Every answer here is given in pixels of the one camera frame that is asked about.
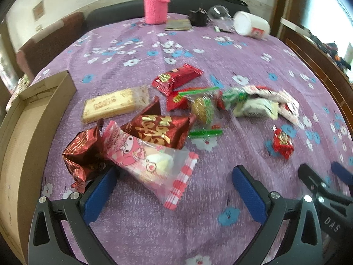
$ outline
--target open cardboard box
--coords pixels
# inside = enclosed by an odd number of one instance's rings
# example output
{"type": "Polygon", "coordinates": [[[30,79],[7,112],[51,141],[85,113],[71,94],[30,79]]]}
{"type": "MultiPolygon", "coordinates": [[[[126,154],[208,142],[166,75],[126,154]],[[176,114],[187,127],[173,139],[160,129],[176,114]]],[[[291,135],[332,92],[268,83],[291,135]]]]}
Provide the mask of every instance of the open cardboard box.
{"type": "Polygon", "coordinates": [[[49,149],[75,92],[68,71],[47,77],[20,93],[0,126],[0,233],[23,264],[49,149]]]}

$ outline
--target yellow rectangular snack package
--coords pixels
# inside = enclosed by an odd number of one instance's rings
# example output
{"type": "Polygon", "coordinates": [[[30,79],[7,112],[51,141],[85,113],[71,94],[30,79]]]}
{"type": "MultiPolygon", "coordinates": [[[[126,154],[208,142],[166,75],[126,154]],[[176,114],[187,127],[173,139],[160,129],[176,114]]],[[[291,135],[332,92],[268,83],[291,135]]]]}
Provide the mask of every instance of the yellow rectangular snack package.
{"type": "Polygon", "coordinates": [[[149,103],[147,85],[132,87],[85,101],[82,122],[92,123],[145,108],[149,103]]]}

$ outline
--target tablecloth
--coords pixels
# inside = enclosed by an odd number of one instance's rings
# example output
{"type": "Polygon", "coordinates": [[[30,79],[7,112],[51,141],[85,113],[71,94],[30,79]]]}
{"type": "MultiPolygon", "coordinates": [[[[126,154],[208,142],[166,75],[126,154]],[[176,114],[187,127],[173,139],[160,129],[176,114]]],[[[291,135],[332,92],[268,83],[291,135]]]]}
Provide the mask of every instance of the tablecloth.
{"type": "MultiPolygon", "coordinates": [[[[302,163],[308,163],[328,184],[347,192],[331,174],[330,164],[337,160],[352,170],[351,135],[324,85],[286,45],[271,36],[255,40],[236,33],[217,33],[211,26],[164,31],[164,25],[146,25],[143,20],[133,19],[88,32],[37,75],[34,82],[69,70],[77,87],[52,142],[42,195],[56,200],[72,192],[73,178],[61,153],[79,131],[94,126],[81,123],[85,100],[150,85],[157,75],[184,63],[204,71],[202,77],[184,87],[209,86],[212,74],[226,87],[257,84],[285,89],[300,104],[300,122],[294,126],[283,117],[273,121],[221,113],[222,136],[185,143],[199,160],[175,211],[165,209],[132,177],[119,180],[98,220],[91,223],[97,238],[119,265],[233,264],[259,228],[231,181],[232,169],[238,164],[269,191],[276,190],[286,198],[303,195],[297,177],[302,163]],[[293,138],[295,151],[288,161],[266,147],[273,137],[273,125],[293,138]]],[[[153,87],[149,92],[151,100],[160,96],[165,114],[165,97],[153,87]]],[[[112,119],[122,125],[135,115],[133,112],[112,119]]],[[[72,234],[67,234],[76,256],[84,260],[72,234]]]]}

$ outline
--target pink knitted bottle sleeve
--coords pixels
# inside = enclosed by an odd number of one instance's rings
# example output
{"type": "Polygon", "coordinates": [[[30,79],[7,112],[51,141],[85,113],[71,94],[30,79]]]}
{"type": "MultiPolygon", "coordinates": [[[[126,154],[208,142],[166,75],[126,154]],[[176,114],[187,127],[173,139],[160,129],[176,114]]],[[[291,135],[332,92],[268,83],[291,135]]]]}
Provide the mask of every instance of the pink knitted bottle sleeve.
{"type": "Polygon", "coordinates": [[[165,23],[169,2],[170,0],[144,0],[146,23],[150,25],[165,23]]]}

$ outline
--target metal bolt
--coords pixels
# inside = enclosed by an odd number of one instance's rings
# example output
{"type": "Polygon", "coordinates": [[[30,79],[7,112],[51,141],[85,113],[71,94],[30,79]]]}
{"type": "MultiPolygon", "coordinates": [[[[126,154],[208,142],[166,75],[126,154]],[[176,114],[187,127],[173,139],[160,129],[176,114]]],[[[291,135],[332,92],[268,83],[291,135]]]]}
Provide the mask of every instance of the metal bolt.
{"type": "Polygon", "coordinates": [[[312,202],[312,198],[311,198],[310,195],[305,195],[305,196],[304,196],[304,200],[305,200],[306,202],[312,202]]]}
{"type": "Polygon", "coordinates": [[[280,197],[281,197],[281,195],[278,192],[276,192],[276,191],[271,192],[271,198],[278,199],[280,197]]]}
{"type": "Polygon", "coordinates": [[[39,198],[39,203],[44,203],[47,201],[47,198],[45,196],[42,196],[41,198],[39,198]]]}
{"type": "Polygon", "coordinates": [[[80,194],[78,192],[71,193],[70,198],[71,199],[77,199],[79,198],[80,194]]]}

